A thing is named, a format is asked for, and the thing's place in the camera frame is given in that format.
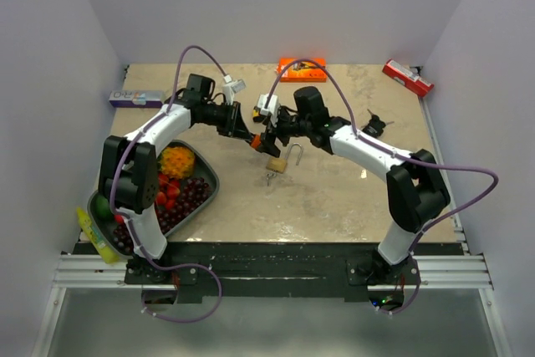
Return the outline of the brass padlock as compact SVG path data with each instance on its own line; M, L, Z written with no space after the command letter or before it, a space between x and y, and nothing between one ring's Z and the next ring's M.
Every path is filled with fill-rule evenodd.
M267 161L266 169L277 174L283 174L288 167L289 156L294 149L298 149L298 156L295 161L295 165L298 166L303 156L303 146L299 143L292 143L283 157L271 157Z

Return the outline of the dark grape bunch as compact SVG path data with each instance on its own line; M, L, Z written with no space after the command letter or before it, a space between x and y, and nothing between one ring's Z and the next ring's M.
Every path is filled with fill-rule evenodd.
M158 258L166 248L166 235L192 217L212 196L210 184L199 176L180 180L160 172L158 184L153 203L141 213L115 203L111 242L119 252L140 254L136 248L142 245L152 258Z

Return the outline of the orange razor box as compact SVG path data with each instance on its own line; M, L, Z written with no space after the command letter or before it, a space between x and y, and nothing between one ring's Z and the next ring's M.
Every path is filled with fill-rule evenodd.
M311 62L295 63L295 58L280 58L277 67L277 74L279 74L291 62L293 62L293 64L282 75L282 82L324 83L327 81L327 74L316 64Z

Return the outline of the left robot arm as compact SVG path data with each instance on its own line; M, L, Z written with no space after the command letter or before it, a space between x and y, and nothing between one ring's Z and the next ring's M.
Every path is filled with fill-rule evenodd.
M159 191L158 157L181 133L195 124L209 125L229 138L254 140L242 118L235 94L246 88L241 79L223 78L223 102L211 99L215 81L191 74L186 87L173 94L140 128L125 136L109 136L104 142L98 193L114 213L126 220L134 253L146 258L143 272L153 283L165 283L173 263L164 258L167 240L157 220L154 202Z

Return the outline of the grey fruit tray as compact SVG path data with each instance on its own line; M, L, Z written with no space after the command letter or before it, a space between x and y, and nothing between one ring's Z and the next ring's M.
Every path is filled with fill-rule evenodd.
M167 211L164 206L155 205L152 210L156 212L160 230L165 238L177 232L189 221L198 215L203 208L212 202L220 187L219 178L201 154L185 141L173 140L168 147L185 146L191 149L196 157L194 173L191 177L179 181L181 193L178 196L176 206ZM110 248L121 258L131 258L133 246L125 224L119 224L114 218L106 221L100 220L94 213L94 199L96 192L88 201L88 214L96 229L104 237Z

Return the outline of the orange padlock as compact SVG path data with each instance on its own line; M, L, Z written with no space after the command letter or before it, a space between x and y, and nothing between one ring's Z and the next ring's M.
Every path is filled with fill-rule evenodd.
M260 135L254 135L249 141L249 145L254 149L258 150L262 147L262 138Z

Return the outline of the purple white box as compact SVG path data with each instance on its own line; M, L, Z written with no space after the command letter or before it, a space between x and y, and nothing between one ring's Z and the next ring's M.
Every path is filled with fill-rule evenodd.
M114 108L130 109L159 109L164 102L163 91L136 90L136 91L112 91L109 103Z

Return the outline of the silver keys of brass padlock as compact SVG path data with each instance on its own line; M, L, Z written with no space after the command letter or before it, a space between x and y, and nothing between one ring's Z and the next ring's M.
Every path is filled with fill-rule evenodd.
M272 181L274 180L274 178L277 176L278 174L274 171L269 171L267 174L266 174L266 183L267 183L267 186L271 186L271 183Z

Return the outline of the green lime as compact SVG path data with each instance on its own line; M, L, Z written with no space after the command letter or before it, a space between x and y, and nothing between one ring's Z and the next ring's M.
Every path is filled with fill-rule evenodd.
M114 218L108 200L100 194L97 194L94 199L94 213L100 220L109 221Z

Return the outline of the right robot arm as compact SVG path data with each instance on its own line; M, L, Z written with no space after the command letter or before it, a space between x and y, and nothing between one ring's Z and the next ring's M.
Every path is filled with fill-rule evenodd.
M354 130L349 120L329 113L322 95L313 86L296 90L293 98L296 110L291 112L277 96L259 96L257 107L266 126L259 149L278 156L275 140L287 144L293 137L306 137L313 146L379 177L387 186L392 223L363 273L370 282L393 283L402 274L424 225L451 202L446 183L434 167L434 156L428 150L409 152L386 145Z

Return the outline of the black-headed keys of black padlock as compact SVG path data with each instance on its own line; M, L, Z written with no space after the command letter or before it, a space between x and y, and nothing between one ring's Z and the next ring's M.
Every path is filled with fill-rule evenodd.
M386 127L387 125L393 124L393 121L388 121L388 122L383 121L377 114L375 114L370 109L367 109L367 111L370 114L369 125L377 125L380 127Z

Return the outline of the black padlock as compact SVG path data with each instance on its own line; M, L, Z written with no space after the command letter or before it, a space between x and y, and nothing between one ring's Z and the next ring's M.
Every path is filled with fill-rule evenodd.
M385 127L369 125L369 122L361 129L363 133L373 138L379 138L383 135Z

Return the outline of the red box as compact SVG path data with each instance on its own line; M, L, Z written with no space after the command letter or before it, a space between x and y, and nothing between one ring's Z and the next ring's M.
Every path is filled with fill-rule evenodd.
M429 94L435 87L434 84L423 79L418 73L413 72L393 59L389 59L385 63L382 72L421 98Z

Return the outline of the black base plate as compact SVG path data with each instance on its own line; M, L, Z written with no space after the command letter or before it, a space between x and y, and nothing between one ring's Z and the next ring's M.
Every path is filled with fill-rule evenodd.
M461 245L422 243L397 274L375 283L363 273L374 249L373 243L173 242L159 261L178 266L171 273L139 257L108 265L88 246L78 245L62 257L58 278L76 287L177 290L182 303L222 295L395 305L416 284L451 278L467 266Z

